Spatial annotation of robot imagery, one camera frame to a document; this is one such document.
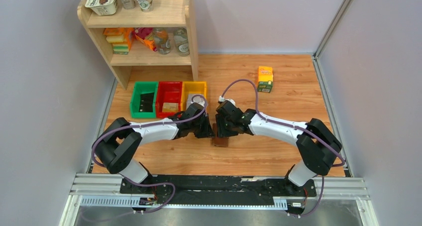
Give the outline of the brown leather card holder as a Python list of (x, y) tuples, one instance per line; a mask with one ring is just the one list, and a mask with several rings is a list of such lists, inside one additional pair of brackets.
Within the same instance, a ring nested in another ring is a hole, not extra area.
[(225, 137), (225, 138), (218, 137), (218, 135), (217, 135), (218, 134), (218, 128), (217, 128), (217, 124), (216, 123), (214, 123), (212, 125), (212, 129), (213, 129), (213, 132), (214, 132), (215, 136), (211, 139), (211, 144), (213, 146), (216, 146), (216, 147), (228, 147), (228, 145), (229, 145), (229, 138), (227, 138), (227, 137)]

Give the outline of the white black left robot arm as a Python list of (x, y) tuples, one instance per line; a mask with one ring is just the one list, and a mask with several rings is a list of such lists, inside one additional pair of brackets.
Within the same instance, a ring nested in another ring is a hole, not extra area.
[(92, 156), (96, 164), (111, 174), (124, 176), (139, 193), (144, 194), (150, 191), (152, 180), (149, 171), (133, 158), (138, 147), (183, 138), (190, 133), (196, 138), (215, 136), (206, 107), (198, 103), (158, 121), (137, 123), (120, 117), (94, 142)]

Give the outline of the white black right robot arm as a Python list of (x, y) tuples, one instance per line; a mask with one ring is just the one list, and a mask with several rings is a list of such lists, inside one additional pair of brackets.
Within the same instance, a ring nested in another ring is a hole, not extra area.
[(288, 121), (254, 109), (243, 112), (226, 100), (216, 108), (215, 119), (218, 137), (258, 135), (296, 146), (301, 160), (288, 171), (284, 181), (285, 191), (292, 196), (301, 192), (314, 176), (326, 176), (335, 166), (335, 160), (341, 157), (341, 142), (317, 118), (309, 122)]

